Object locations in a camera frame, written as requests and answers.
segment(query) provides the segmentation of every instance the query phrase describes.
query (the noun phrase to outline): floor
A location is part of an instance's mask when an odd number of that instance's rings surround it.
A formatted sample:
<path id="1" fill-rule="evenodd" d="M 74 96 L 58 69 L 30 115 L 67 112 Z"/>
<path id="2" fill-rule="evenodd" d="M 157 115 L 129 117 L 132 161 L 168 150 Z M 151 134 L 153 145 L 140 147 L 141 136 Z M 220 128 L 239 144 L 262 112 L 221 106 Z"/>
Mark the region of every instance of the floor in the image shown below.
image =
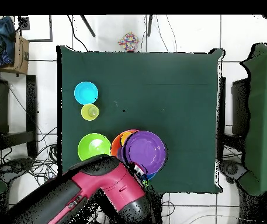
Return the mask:
<path id="1" fill-rule="evenodd" d="M 29 16 L 29 31 L 24 31 L 26 39 L 41 39 L 44 42 L 30 42 L 29 75 L 37 76 L 38 126 L 45 135 L 57 126 L 57 64 L 56 45 L 69 46 L 77 51 L 85 51 L 84 46 L 72 35 L 72 28 L 67 16 L 51 16 L 52 42 L 49 39 L 49 16 Z M 118 41 L 129 31 L 132 31 L 142 41 L 145 32 L 144 15 L 103 15 L 86 16 L 96 33 L 93 38 L 80 16 L 70 16 L 74 24 L 75 35 L 91 51 L 124 51 Z M 172 26 L 174 36 L 168 23 Z M 222 75 L 227 78 L 226 85 L 226 133 L 231 133 L 232 104 L 231 85 L 233 81 L 247 77 L 245 69 L 239 64 L 247 58 L 253 44 L 267 42 L 267 20 L 261 15 L 158 15 L 153 17 L 151 36 L 148 37 L 147 51 L 166 52 L 162 38 L 169 52 L 184 51 L 187 53 L 207 53 L 214 48 L 224 49 Z M 138 45 L 138 51 L 145 52 Z M 8 80 L 23 106 L 26 105 L 24 75 L 1 73 Z M 9 97 L 9 130 L 10 132 L 25 130 L 26 113 L 16 99 Z M 57 141 L 56 129 L 46 136 L 47 144 Z M 39 142 L 39 149 L 45 143 Z M 13 147 L 9 158 L 27 155 L 26 146 Z M 47 152 L 40 155 L 45 159 Z M 235 184 L 226 182 L 219 174 L 219 184 L 223 192 L 213 194 L 172 193 L 164 195 L 164 224 L 236 224 L 239 214 L 239 197 Z M 9 203 L 20 201 L 39 185 L 29 175 L 16 179 Z"/>

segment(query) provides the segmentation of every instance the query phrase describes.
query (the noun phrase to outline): blue bowl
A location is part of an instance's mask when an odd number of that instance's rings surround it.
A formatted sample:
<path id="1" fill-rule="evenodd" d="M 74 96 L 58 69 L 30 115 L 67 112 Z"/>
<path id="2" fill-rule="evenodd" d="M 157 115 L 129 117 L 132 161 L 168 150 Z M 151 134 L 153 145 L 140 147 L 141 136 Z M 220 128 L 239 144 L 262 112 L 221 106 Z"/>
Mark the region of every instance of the blue bowl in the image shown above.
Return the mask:
<path id="1" fill-rule="evenodd" d="M 91 82 L 81 82 L 76 86 L 74 96 L 82 105 L 94 103 L 98 98 L 98 89 Z"/>
<path id="2" fill-rule="evenodd" d="M 151 180 L 157 173 L 147 174 L 147 180 Z"/>

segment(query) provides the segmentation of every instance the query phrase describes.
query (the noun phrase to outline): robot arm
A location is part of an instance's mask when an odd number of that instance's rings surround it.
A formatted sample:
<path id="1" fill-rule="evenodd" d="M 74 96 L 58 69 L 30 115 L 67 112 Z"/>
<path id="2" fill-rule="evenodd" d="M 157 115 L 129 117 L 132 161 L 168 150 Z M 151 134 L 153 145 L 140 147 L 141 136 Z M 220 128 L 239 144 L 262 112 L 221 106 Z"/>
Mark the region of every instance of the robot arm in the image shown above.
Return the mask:
<path id="1" fill-rule="evenodd" d="M 68 224 L 98 189 L 127 223 L 150 214 L 138 181 L 113 156 L 99 155 L 76 164 L 33 191 L 8 211 L 8 224 Z"/>

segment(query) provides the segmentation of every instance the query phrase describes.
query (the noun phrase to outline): lime green cup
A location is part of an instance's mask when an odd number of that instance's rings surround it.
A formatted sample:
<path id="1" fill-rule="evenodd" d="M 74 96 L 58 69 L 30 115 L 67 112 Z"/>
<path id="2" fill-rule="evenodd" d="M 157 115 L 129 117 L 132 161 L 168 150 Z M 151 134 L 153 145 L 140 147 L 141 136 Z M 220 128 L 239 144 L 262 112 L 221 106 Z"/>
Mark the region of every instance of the lime green cup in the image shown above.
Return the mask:
<path id="1" fill-rule="evenodd" d="M 96 155 L 110 155 L 110 146 L 111 144 L 105 136 L 98 133 L 90 133 L 79 142 L 78 156 L 81 160 L 87 160 Z"/>
<path id="2" fill-rule="evenodd" d="M 85 120 L 92 121 L 99 115 L 99 109 L 94 104 L 86 104 L 81 109 L 81 116 Z"/>

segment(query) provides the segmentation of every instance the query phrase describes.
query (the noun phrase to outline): yellow-green cup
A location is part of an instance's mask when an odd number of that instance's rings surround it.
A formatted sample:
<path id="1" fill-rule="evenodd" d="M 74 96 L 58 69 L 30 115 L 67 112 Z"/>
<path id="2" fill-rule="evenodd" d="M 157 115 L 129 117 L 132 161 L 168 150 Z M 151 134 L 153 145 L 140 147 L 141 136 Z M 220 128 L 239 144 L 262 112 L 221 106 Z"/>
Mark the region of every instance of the yellow-green cup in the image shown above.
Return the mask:
<path id="1" fill-rule="evenodd" d="M 81 115 L 82 118 L 88 121 L 94 120 L 96 117 L 98 117 L 100 111 L 94 104 L 86 104 L 81 109 Z"/>

